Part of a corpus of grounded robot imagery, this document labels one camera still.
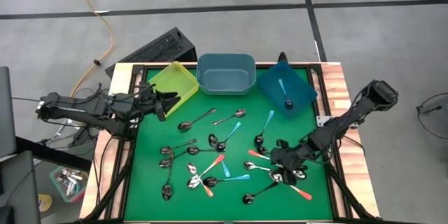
wooden table edge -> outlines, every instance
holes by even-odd
[[[142,63],[117,63],[113,72],[113,77],[111,81],[111,87],[109,93],[128,93],[130,88],[130,82],[132,77],[132,69],[134,65],[146,65],[146,66],[167,66],[169,62],[142,62]],[[186,66],[194,66],[196,62],[182,62]],[[276,64],[276,62],[257,62],[257,64]],[[323,71],[323,79],[326,87],[326,92],[328,96],[328,101],[330,104],[330,110],[332,116],[342,115],[350,106],[350,98],[347,90],[347,84],[345,83],[344,73],[342,71],[342,66],[340,62],[290,62],[290,64],[320,64]],[[319,92],[319,84],[317,83],[317,78],[314,79],[314,86],[316,91],[318,91],[318,102],[322,102],[321,93]],[[358,130],[350,129],[347,135],[352,139],[361,142]],[[104,147],[106,142],[109,140],[110,134],[105,130],[99,133],[97,146],[95,148],[94,157],[97,161],[97,169],[99,169],[99,160],[104,152]],[[103,170],[101,171],[101,196],[108,190],[111,182],[111,175],[113,170],[113,165],[116,159],[118,141],[112,140],[108,145],[106,154],[104,155]],[[372,184],[370,182],[370,176],[367,168],[367,163],[362,151],[357,148],[352,143],[347,141],[342,142],[342,147],[339,150],[341,155],[342,166],[344,170],[344,176],[346,179],[346,184],[351,189],[352,193],[356,196],[358,201],[369,211],[372,215],[378,216],[378,208],[375,200],[375,195],[373,192]],[[121,160],[121,166],[127,157],[127,151],[123,152],[123,157]],[[339,216],[345,217],[344,206],[342,203],[342,196],[340,190],[337,188],[335,183],[335,196],[337,200],[337,208]],[[117,190],[115,194],[115,199],[113,202],[112,218],[118,216],[118,208],[121,201],[121,191],[123,189],[123,183]],[[89,180],[87,182],[87,188],[85,190],[85,196],[83,200],[83,205],[80,211],[80,218],[86,217],[95,207],[95,200],[97,196],[97,185],[95,181],[95,171],[93,165],[90,169]]]

green mat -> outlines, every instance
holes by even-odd
[[[159,70],[149,70],[148,80]],[[267,71],[258,69],[257,74]],[[307,81],[307,72],[297,69],[297,73]],[[179,132],[177,125],[215,107],[217,111],[196,122],[187,132]],[[211,122],[234,113],[239,108],[247,110],[243,118],[232,118],[217,126]],[[242,197],[246,193],[256,193],[272,183],[266,171],[243,168],[245,161],[252,161],[261,167],[273,168],[269,160],[253,157],[247,152],[253,149],[253,138],[261,132],[269,111],[275,110],[267,130],[264,146],[275,147],[277,139],[284,139],[292,146],[316,127],[312,105],[298,117],[288,119],[281,115],[254,86],[245,96],[209,96],[198,91],[186,103],[172,113],[165,122],[159,122],[154,115],[148,115],[139,126],[134,164],[132,168],[129,195],[127,198],[126,221],[301,221],[331,220],[332,212],[323,167],[307,162],[308,178],[299,181],[297,187],[311,194],[311,201],[305,200],[287,185],[277,187],[257,196],[251,205],[245,205]],[[158,167],[159,161],[168,156],[161,155],[163,146],[177,146],[191,139],[197,139],[196,146],[208,149],[207,137],[210,133],[224,140],[240,121],[241,127],[227,142],[225,164],[231,177],[250,174],[247,181],[228,181],[211,188],[209,197],[202,186],[189,190],[186,183],[191,175],[186,169],[187,162],[193,162],[202,173],[217,157],[217,153],[203,152],[196,156],[182,155],[174,160],[171,185],[173,197],[168,202],[162,198],[162,186],[168,176],[168,169]],[[186,147],[176,150],[184,151]],[[214,176],[225,179],[221,164],[215,166],[204,177]]]

blue plastic bin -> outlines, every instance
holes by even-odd
[[[280,87],[279,79],[283,80],[288,99],[293,103],[291,110],[285,107],[285,95]],[[279,62],[269,68],[267,73],[258,77],[257,85],[280,112],[289,118],[298,115],[304,107],[317,98],[317,92],[304,82],[287,62]]]
[[[208,95],[245,95],[256,81],[256,64],[247,54],[205,54],[197,61],[196,79]]]

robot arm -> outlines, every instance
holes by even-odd
[[[145,115],[154,113],[163,121],[165,113],[181,99],[177,97],[177,92],[161,93],[154,91],[153,87],[143,84],[138,98],[134,97],[136,94],[106,95],[100,87],[85,99],[62,97],[52,92],[41,97],[36,113],[45,122],[48,119],[68,118],[105,129],[117,137],[126,137],[136,119],[141,121]]]
[[[277,140],[280,148],[271,152],[272,163],[276,164],[283,182],[295,185],[294,171],[300,170],[306,160],[317,160],[330,150],[336,139],[341,139],[351,124],[364,122],[364,117],[373,111],[387,111],[397,103],[398,93],[386,82],[373,80],[360,91],[350,109],[339,117],[333,118],[324,126],[315,129],[295,147],[289,147],[283,140]]]

yellow tray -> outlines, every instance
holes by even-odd
[[[155,89],[160,92],[177,92],[181,100],[172,107],[166,116],[168,117],[186,100],[192,97],[199,89],[196,77],[192,75],[179,62],[173,62],[160,73],[149,80],[151,85],[156,84]]]

